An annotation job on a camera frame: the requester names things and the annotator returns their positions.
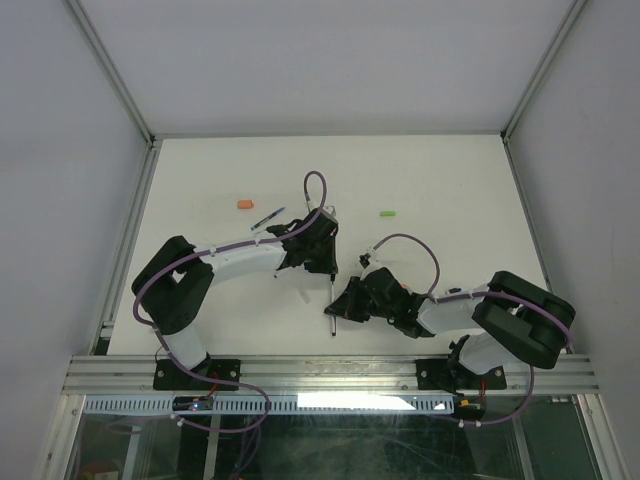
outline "glass panel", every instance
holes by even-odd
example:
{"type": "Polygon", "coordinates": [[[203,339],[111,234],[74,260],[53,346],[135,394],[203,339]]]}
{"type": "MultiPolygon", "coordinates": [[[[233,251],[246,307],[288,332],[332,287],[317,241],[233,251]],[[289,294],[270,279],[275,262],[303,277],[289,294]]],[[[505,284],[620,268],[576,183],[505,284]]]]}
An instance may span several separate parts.
{"type": "MultiPolygon", "coordinates": [[[[490,397],[487,406],[499,415],[520,401],[490,397]]],[[[223,428],[254,420],[189,418],[223,428]]],[[[437,416],[272,415],[248,434],[216,435],[168,417],[85,415],[76,443],[68,478],[83,480],[599,478],[576,407],[547,397],[519,423],[464,429],[437,416]]]]}

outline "white table surface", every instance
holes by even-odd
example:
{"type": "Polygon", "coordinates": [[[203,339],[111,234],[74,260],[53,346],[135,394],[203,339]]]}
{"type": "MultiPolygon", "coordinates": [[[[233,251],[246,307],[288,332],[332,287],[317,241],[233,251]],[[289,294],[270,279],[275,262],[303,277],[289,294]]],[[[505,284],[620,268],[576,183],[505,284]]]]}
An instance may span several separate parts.
{"type": "MultiPolygon", "coordinates": [[[[477,286],[510,270],[544,287],[524,212],[498,136],[278,137],[165,140],[145,207],[109,354],[153,354],[159,344],[133,319],[131,283],[171,236],[191,243],[247,237],[276,208],[270,224],[306,213],[302,179],[311,169],[328,183],[340,231],[336,294],[359,275],[358,256],[395,232],[429,244],[442,268],[436,293],[477,286]],[[238,210],[250,198],[252,210],[238,210]],[[395,210],[395,217],[380,217],[395,210]]],[[[319,200],[319,181],[310,191],[319,200]]],[[[418,245],[394,239],[380,249],[395,276],[424,292],[434,276],[418,245]]],[[[465,332],[413,340],[373,318],[338,319],[331,337],[329,280],[302,268],[281,278],[247,275],[209,291],[195,320],[217,355],[375,355],[448,352],[465,332]]]]}

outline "marker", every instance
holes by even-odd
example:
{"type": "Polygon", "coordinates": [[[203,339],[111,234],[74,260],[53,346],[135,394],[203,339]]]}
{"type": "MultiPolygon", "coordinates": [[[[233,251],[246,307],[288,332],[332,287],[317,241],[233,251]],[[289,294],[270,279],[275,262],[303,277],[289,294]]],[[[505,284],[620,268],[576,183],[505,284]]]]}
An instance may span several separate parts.
{"type": "Polygon", "coordinates": [[[267,215],[262,220],[260,220],[258,223],[256,223],[253,227],[251,227],[251,231],[253,232],[256,228],[260,228],[262,225],[264,225],[269,220],[271,220],[273,217],[275,217],[279,213],[282,213],[283,211],[284,211],[284,207],[280,207],[278,210],[273,212],[271,215],[267,215]]]}
{"type": "MultiPolygon", "coordinates": [[[[331,303],[333,303],[336,299],[336,290],[335,290],[335,279],[336,276],[335,275],[331,275],[331,303]]],[[[331,336],[335,337],[336,333],[338,333],[338,325],[336,322],[336,316],[335,315],[331,315],[331,336]]]]}

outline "blue pen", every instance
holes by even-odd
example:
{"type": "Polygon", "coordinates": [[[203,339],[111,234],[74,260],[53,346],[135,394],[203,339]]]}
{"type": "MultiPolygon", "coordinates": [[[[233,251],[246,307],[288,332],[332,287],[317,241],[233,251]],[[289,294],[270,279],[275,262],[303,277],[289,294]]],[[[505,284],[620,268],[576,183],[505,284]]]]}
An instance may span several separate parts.
{"type": "Polygon", "coordinates": [[[278,210],[276,210],[275,212],[273,212],[271,215],[267,215],[265,218],[263,218],[262,220],[260,220],[258,223],[256,223],[253,227],[251,227],[251,231],[253,232],[256,228],[260,228],[262,225],[264,225],[265,223],[267,223],[269,220],[271,220],[273,217],[275,217],[276,215],[278,215],[279,213],[284,211],[284,207],[280,207],[278,210]]]}

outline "small orange object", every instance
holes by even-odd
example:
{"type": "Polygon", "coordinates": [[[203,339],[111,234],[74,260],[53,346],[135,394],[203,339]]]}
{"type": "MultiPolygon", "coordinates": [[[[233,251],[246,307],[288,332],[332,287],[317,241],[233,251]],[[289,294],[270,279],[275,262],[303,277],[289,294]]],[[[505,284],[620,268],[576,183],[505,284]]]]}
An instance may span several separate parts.
{"type": "Polygon", "coordinates": [[[253,200],[238,200],[238,208],[241,210],[253,208],[253,200]]]}

